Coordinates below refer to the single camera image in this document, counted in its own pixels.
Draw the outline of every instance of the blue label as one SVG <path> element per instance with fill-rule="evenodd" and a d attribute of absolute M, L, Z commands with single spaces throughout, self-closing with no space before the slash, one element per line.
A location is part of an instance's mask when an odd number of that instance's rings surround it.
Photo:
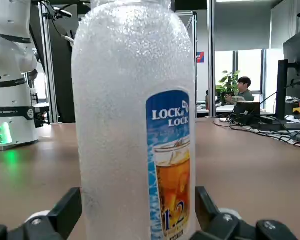
<path fill-rule="evenodd" d="M 190 214 L 189 96 L 173 90 L 146 102 L 151 240 L 176 240 Z"/>

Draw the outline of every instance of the plastic bottle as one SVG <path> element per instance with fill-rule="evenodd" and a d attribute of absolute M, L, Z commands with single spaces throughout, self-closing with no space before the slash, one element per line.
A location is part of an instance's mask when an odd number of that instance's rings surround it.
<path fill-rule="evenodd" d="M 166 0 L 102 0 L 72 53 L 87 239 L 195 232 L 194 53 Z"/>

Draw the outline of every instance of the gray shirt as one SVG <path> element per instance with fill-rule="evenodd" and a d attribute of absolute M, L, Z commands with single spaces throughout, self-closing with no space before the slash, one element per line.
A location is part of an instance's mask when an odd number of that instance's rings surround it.
<path fill-rule="evenodd" d="M 252 95 L 252 93 L 247 89 L 245 92 L 239 92 L 238 97 L 243 97 L 246 101 L 254 101 L 255 97 Z"/>

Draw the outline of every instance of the glass of iced tea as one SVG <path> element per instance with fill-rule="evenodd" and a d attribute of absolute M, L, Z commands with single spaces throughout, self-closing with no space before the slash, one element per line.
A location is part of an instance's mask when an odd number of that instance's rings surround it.
<path fill-rule="evenodd" d="M 190 139 L 154 148 L 162 230 L 165 240 L 186 232 L 190 214 Z"/>

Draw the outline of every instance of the green light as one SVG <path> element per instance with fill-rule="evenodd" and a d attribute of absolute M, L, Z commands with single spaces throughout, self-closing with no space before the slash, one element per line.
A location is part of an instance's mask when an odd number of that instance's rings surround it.
<path fill-rule="evenodd" d="M 1 126 L 2 132 L 1 132 L 1 144 L 10 144 L 12 143 L 12 137 L 10 132 L 10 127 L 7 122 L 4 122 Z"/>
<path fill-rule="evenodd" d="M 16 150 L 8 150 L 3 154 L 6 169 L 8 171 L 9 179 L 13 182 L 14 186 L 20 186 L 22 182 L 22 172 L 20 169 L 20 156 Z"/>

